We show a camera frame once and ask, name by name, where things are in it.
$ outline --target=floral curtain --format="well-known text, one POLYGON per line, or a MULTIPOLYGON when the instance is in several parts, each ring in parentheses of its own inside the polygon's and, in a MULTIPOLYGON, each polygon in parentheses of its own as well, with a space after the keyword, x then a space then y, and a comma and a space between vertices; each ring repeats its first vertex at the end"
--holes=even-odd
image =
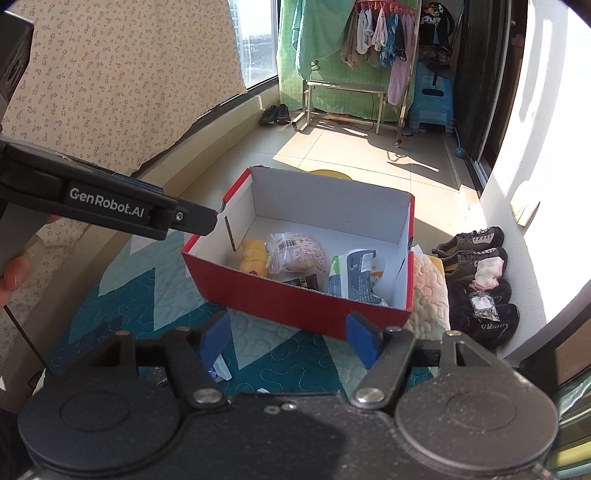
MULTIPOLYGON (((245 91, 227 0, 20 0, 35 24, 4 133, 129 174, 218 103, 245 91)), ((40 232, 41 272, 13 296, 22 323, 85 224, 40 232)), ((0 315, 0 367, 16 335, 0 315)))

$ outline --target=red cardboard box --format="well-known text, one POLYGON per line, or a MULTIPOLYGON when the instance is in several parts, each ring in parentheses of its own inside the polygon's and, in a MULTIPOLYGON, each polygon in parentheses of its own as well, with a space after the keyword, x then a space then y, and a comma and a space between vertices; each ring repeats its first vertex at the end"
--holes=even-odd
MULTIPOLYGON (((183 257, 207 300, 274 322, 345 338, 345 318, 360 312, 379 328, 407 321, 413 302, 414 197, 400 190, 268 167, 251 167, 223 198, 215 230, 193 236, 183 257), (374 249, 385 262, 374 293, 389 306, 343 299, 238 271, 244 238, 295 232, 314 236, 327 262, 374 249)), ((290 273, 289 280, 296 276, 290 273)), ((324 288, 326 278, 320 278, 324 288)))

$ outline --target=metal bolt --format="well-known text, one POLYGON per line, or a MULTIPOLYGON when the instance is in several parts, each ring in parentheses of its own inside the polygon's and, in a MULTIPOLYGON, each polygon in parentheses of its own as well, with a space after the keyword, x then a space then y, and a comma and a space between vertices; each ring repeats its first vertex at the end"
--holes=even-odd
POLYGON ((200 388, 193 392, 193 400, 197 403, 217 403, 222 398, 222 392, 216 388, 200 388))
POLYGON ((285 411, 293 411, 297 409, 297 405, 295 403, 293 403, 292 401, 286 401, 282 406, 281 406, 282 410, 285 411))
POLYGON ((355 392, 355 400, 359 403, 377 403, 384 398, 384 392, 375 387, 360 388, 355 392))
POLYGON ((281 412, 281 409, 277 405, 267 405, 262 410, 269 415, 277 415, 279 412, 281 412))

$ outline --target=blue plastic stool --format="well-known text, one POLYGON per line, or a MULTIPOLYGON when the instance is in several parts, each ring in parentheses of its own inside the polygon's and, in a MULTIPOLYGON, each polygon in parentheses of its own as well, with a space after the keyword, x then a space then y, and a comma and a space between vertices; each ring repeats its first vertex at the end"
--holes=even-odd
POLYGON ((443 125, 448 137, 453 137, 452 81, 435 74, 424 63, 417 63, 414 100, 408 112, 408 126, 417 133, 420 124, 443 125))

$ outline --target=shoe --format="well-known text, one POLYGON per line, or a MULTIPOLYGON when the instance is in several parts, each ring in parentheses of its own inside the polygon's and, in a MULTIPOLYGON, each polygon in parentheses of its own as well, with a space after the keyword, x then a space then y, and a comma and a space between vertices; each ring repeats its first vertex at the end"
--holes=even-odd
POLYGON ((277 109, 277 120, 276 122, 280 125, 287 125, 291 123, 290 110, 287 105, 282 103, 277 109))
POLYGON ((265 108, 259 120, 259 125, 270 125, 277 122, 278 110, 277 105, 271 105, 265 108))
POLYGON ((460 251, 449 257, 442 258, 446 282, 470 283, 478 269, 478 262, 485 258, 501 257, 503 271, 507 265, 507 252, 503 247, 491 248, 482 252, 460 251))
POLYGON ((454 330, 460 330, 483 347, 493 349, 507 343, 515 334, 519 325, 519 310, 512 303, 496 305, 499 321, 477 318, 474 310, 468 304, 460 313, 453 317, 450 314, 450 325, 454 330))
POLYGON ((501 227, 491 226, 486 230, 472 233, 459 233, 445 244, 439 244, 433 249, 434 255, 439 258, 449 257, 461 250, 474 250, 482 252, 491 248, 500 247, 505 239, 505 234, 501 227))
MULTIPOLYGON (((511 300, 511 285, 504 278, 499 278, 499 285, 491 290, 486 290, 486 293, 495 302, 495 305, 503 305, 509 303, 511 300)), ((449 300, 450 311, 452 306, 458 303, 469 301, 470 293, 475 291, 469 288, 467 284, 451 283, 447 288, 447 297, 449 300)))

